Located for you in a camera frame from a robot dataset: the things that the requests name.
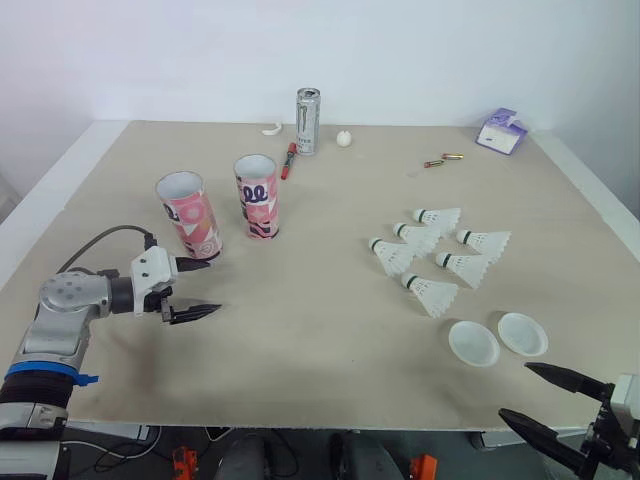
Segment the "white plate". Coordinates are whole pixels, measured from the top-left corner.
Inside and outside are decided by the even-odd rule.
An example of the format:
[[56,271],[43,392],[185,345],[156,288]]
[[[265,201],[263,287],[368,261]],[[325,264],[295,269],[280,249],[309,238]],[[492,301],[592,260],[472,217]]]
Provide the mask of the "white plate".
[[498,334],[504,344],[525,357],[542,355],[549,348],[544,329],[522,313],[507,313],[498,322]]
[[466,320],[449,330],[449,346],[460,360],[473,367],[490,367],[500,357],[500,344],[491,330]]

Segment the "marker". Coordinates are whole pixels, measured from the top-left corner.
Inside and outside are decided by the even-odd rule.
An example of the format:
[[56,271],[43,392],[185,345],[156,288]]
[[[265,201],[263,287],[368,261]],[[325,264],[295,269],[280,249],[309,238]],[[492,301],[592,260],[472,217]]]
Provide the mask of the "marker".
[[437,167],[444,165],[444,160],[433,160],[432,162],[424,162],[424,168]]
[[443,160],[462,160],[464,158],[464,154],[462,153],[443,153],[440,155],[440,158]]
[[286,180],[287,177],[289,176],[289,169],[293,165],[293,157],[295,156],[296,151],[297,151],[296,144],[290,143],[289,150],[287,150],[287,159],[285,160],[284,165],[282,166],[282,175],[280,175],[280,178],[282,180]]

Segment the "badminton shuttlecock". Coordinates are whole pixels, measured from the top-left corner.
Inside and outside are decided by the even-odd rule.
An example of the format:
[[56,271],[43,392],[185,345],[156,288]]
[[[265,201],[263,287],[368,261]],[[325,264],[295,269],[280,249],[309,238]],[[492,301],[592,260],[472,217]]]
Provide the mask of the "badminton shuttlecock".
[[488,257],[489,263],[495,263],[502,256],[510,236],[511,232],[473,233],[471,230],[459,230],[456,240]]
[[484,255],[452,255],[439,253],[436,263],[442,268],[451,270],[473,289],[480,286],[482,277],[489,267],[489,259]]
[[369,248],[378,256],[384,271],[390,277],[406,272],[415,255],[411,245],[383,242],[381,238],[369,240]]
[[454,283],[432,282],[410,272],[402,275],[400,281],[418,297],[432,318],[442,315],[458,293],[458,286]]
[[435,227],[410,227],[406,223],[396,223],[393,233],[411,245],[420,258],[430,254],[440,240],[440,230]]
[[416,222],[437,228],[443,235],[451,233],[456,228],[459,218],[459,208],[448,208],[446,210],[424,210],[419,208],[413,212],[413,219]]

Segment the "paper cup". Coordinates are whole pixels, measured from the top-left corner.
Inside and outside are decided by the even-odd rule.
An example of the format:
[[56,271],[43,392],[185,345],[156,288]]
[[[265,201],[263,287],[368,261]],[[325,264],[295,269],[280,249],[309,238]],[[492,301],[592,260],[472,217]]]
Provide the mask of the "paper cup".
[[273,238],[278,233],[276,169],[273,160],[260,154],[242,157],[233,166],[247,235],[252,238]]
[[156,193],[191,257],[211,260],[220,255],[222,240],[200,175],[170,173],[156,184]]

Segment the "table edge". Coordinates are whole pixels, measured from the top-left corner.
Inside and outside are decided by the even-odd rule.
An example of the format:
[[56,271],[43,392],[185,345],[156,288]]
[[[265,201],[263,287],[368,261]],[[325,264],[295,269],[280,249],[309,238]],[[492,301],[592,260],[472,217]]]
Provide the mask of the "table edge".
[[0,289],[129,123],[93,122],[0,223]]
[[532,137],[640,262],[640,222],[633,213],[551,131],[535,132]]

